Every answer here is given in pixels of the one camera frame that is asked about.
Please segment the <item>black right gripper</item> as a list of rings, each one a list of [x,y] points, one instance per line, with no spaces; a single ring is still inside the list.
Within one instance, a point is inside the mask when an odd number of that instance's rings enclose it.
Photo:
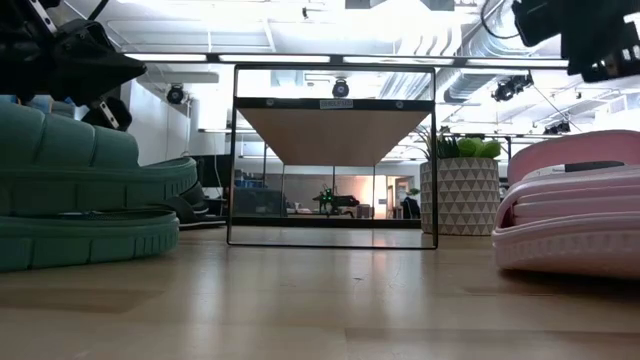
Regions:
[[[640,75],[640,0],[563,0],[561,55],[586,83]]]

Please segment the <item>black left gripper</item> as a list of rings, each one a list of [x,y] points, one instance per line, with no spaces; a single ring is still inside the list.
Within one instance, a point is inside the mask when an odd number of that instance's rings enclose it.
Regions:
[[[29,101],[48,93],[55,100],[70,98],[89,105],[84,123],[126,132],[132,116],[112,89],[146,73],[146,65],[119,53],[103,26],[72,20],[58,28],[51,48],[52,72],[46,65],[46,45],[54,27],[46,10],[56,0],[0,0],[0,95]]]

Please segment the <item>pink cloth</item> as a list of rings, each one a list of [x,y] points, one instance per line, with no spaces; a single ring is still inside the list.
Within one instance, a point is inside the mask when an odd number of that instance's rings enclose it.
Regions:
[[[542,168],[584,162],[617,161],[623,169],[640,170],[640,132],[604,130],[549,139],[519,151],[509,162],[509,191],[504,204],[533,178],[529,173]]]

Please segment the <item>black slipper with white line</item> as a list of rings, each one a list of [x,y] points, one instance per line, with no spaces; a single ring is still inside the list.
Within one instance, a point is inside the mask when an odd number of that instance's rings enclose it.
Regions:
[[[209,211],[200,182],[196,182],[181,195],[171,198],[171,206],[179,213],[207,214]]]
[[[205,202],[191,204],[182,197],[173,197],[152,204],[152,207],[173,211],[179,220],[181,231],[219,228],[227,224],[223,216],[211,215]]]

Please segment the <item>teal fabric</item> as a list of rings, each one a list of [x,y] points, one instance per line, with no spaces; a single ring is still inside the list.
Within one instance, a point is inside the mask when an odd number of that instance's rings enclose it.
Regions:
[[[172,211],[0,216],[0,273],[144,258],[179,240]]]

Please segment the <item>black framed wooden shelf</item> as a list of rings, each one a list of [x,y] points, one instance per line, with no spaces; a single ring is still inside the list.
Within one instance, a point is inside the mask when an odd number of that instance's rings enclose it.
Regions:
[[[370,167],[426,118],[436,125],[435,100],[241,97],[242,71],[323,70],[407,72],[435,77],[428,65],[240,62],[234,65],[230,154],[243,115],[284,166]]]

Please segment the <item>black round spot lamp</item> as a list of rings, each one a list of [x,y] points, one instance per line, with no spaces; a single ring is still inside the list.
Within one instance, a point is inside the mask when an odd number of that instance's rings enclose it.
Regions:
[[[167,93],[166,100],[173,105],[184,104],[188,99],[188,94],[184,90],[184,85],[181,83],[171,84]]]

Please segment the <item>teal green foam slipper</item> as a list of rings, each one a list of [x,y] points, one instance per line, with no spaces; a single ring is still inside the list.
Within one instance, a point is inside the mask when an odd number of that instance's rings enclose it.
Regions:
[[[137,208],[192,188],[196,162],[138,163],[135,137],[0,103],[0,216]]]

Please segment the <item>black track light cluster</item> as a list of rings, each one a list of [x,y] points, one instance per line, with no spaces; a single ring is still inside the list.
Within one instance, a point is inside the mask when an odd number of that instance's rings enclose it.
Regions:
[[[513,75],[497,83],[497,88],[492,92],[491,97],[496,102],[511,100],[515,95],[522,93],[526,88],[534,84],[530,73],[526,75]]]

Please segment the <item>dark computer monitor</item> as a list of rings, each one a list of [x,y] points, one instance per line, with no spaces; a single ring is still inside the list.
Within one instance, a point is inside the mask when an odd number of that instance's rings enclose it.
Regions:
[[[196,161],[201,186],[217,189],[226,201],[231,185],[233,157],[229,154],[196,155],[193,159]]]

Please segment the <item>green artificial plant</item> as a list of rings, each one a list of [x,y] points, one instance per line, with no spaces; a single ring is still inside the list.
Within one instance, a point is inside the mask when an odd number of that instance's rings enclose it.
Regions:
[[[430,130],[424,126],[417,127],[415,132],[426,144],[422,152],[427,160],[433,156],[437,159],[471,157],[495,159],[502,152],[498,141],[485,141],[483,137],[446,137],[439,134],[432,139]]]

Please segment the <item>pink foam slipper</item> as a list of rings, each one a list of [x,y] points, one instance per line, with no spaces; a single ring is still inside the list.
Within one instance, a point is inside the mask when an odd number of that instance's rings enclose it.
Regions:
[[[491,239],[502,270],[640,280],[640,195],[626,188],[511,194]]]

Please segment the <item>white triangle patterned planter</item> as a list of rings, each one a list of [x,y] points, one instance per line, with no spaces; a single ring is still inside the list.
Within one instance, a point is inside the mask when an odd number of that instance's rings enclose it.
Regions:
[[[439,159],[436,177],[433,184],[430,162],[420,165],[422,231],[433,232],[436,195],[439,235],[489,236],[501,202],[498,162],[478,157]]]

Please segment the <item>background robot with green light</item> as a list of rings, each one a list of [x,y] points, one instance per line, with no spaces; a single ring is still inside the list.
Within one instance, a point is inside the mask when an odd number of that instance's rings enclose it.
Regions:
[[[313,201],[319,205],[318,212],[325,214],[327,217],[349,215],[354,218],[356,208],[360,204],[360,201],[353,195],[337,195],[332,188],[326,186],[313,198]]]

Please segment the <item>black aluminium rig frame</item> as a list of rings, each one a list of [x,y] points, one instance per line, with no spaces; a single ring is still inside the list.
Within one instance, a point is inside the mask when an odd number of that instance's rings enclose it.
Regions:
[[[453,68],[496,68],[566,70],[568,61],[541,57],[460,57],[460,56],[385,56],[328,55],[286,53],[125,53],[125,56],[150,63],[311,63],[357,65],[424,65]]]

